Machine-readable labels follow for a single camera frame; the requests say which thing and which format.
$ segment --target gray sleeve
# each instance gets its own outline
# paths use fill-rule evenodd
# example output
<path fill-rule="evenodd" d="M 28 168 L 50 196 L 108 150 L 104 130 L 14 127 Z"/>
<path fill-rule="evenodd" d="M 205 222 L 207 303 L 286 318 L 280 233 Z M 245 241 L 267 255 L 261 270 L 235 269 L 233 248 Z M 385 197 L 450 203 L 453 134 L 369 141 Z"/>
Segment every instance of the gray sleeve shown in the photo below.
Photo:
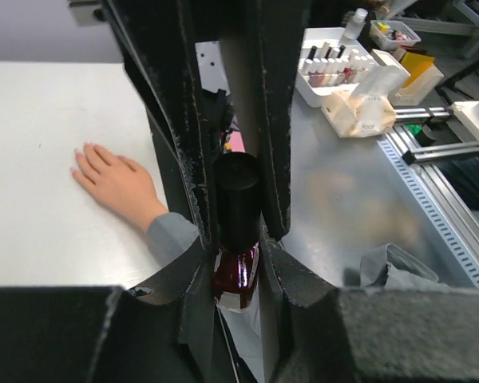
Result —
<path fill-rule="evenodd" d="M 195 241 L 197 227 L 178 213 L 160 215 L 147 230 L 149 250 L 161 267 L 182 255 Z"/>

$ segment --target white storage tray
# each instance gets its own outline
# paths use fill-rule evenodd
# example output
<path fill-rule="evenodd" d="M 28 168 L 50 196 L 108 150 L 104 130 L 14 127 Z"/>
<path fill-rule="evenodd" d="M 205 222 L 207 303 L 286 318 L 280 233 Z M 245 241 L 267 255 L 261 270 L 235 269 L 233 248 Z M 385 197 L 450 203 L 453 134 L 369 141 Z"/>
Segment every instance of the white storage tray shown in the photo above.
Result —
<path fill-rule="evenodd" d="M 336 46 L 341 38 L 344 28 L 307 28 L 303 35 L 302 51 L 300 54 L 299 68 L 303 61 L 307 58 L 312 46 L 320 48 L 325 41 L 330 42 L 332 46 Z M 369 54 L 363 46 L 357 41 L 353 45 L 346 45 L 346 50 L 356 48 L 362 56 Z M 296 74 L 295 86 L 303 99 L 313 108 L 321 107 L 323 98 L 336 90 L 353 90 L 357 84 L 344 84 L 339 86 L 327 86 L 322 88 L 312 88 L 305 77 L 298 71 Z"/>
<path fill-rule="evenodd" d="M 398 41 L 390 40 L 376 25 L 377 22 L 384 22 L 393 30 L 401 30 L 410 40 Z M 383 50 L 396 50 L 400 46 L 414 46 L 421 42 L 421 38 L 404 22 L 395 22 L 392 20 L 372 20 L 370 22 L 370 38 Z"/>
<path fill-rule="evenodd" d="M 428 94 L 444 77 L 443 73 L 431 65 L 423 74 L 406 88 L 399 89 L 389 101 L 393 106 L 417 106 L 426 98 Z"/>

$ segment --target tissue box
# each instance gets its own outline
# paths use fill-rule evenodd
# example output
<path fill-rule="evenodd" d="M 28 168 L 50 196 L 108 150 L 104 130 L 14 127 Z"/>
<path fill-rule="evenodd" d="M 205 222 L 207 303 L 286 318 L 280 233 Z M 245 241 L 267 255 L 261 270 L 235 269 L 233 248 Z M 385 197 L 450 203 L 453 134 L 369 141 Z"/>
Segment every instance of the tissue box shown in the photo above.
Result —
<path fill-rule="evenodd" d="M 350 97 L 351 91 L 333 92 L 322 111 L 340 137 L 368 137 L 388 132 L 396 112 L 383 96 Z"/>

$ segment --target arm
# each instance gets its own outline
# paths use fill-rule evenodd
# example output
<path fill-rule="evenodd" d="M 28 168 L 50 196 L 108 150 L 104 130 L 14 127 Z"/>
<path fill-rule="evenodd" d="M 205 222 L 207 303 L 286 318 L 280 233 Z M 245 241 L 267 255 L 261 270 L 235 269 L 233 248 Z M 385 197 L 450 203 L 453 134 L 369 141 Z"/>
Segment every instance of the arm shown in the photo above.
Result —
<path fill-rule="evenodd" d="M 183 254 L 198 231 L 182 215 L 169 213 L 158 200 L 148 171 L 134 160 L 115 156 L 100 145 L 75 150 L 74 179 L 101 205 L 146 233 L 150 249 L 163 263 Z"/>

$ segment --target white bottle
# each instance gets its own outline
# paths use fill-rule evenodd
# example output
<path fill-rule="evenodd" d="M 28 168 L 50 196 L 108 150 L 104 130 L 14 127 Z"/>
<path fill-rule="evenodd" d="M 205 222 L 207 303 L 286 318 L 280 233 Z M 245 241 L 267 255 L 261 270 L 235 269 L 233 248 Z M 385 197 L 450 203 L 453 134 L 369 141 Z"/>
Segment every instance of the white bottle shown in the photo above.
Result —
<path fill-rule="evenodd" d="M 358 8 L 347 23 L 346 29 L 344 30 L 341 39 L 338 41 L 338 44 L 353 45 L 366 24 L 366 17 L 367 11 L 363 8 Z"/>
<path fill-rule="evenodd" d="M 346 73 L 344 71 L 349 64 L 350 62 L 348 59 L 342 59 L 341 65 L 337 69 L 337 81 L 335 82 L 335 86 L 344 84 L 344 81 L 346 80 Z"/>
<path fill-rule="evenodd" d="M 341 54 L 341 50 L 339 48 L 332 48 L 329 58 L 338 58 L 339 54 Z"/>
<path fill-rule="evenodd" d="M 354 78 L 354 82 L 359 83 L 362 81 L 364 75 L 366 74 L 366 67 L 367 67 L 367 59 L 365 56 L 360 57 L 360 61 L 358 61 L 358 69 L 357 75 Z"/>
<path fill-rule="evenodd" d="M 324 78 L 321 81 L 321 86 L 328 86 L 328 83 L 330 82 L 331 76 L 332 76 L 332 70 L 335 68 L 335 59 L 334 58 L 329 58 L 328 63 L 325 66 L 325 72 L 324 72 Z"/>
<path fill-rule="evenodd" d="M 331 75 L 327 86 L 335 86 L 335 82 L 337 82 L 338 78 L 337 70 L 341 66 L 341 63 L 342 60 L 340 58 L 335 59 L 335 63 L 331 66 Z"/>
<path fill-rule="evenodd" d="M 310 59 L 306 59 L 304 62 L 303 62 L 303 65 L 302 65 L 302 68 L 300 69 L 300 73 L 307 77 L 309 75 L 309 69 L 311 68 L 313 64 L 313 61 L 310 60 Z"/>
<path fill-rule="evenodd" d="M 321 49 L 318 51 L 318 58 L 325 58 L 329 48 L 330 48 L 330 42 L 325 41 Z"/>

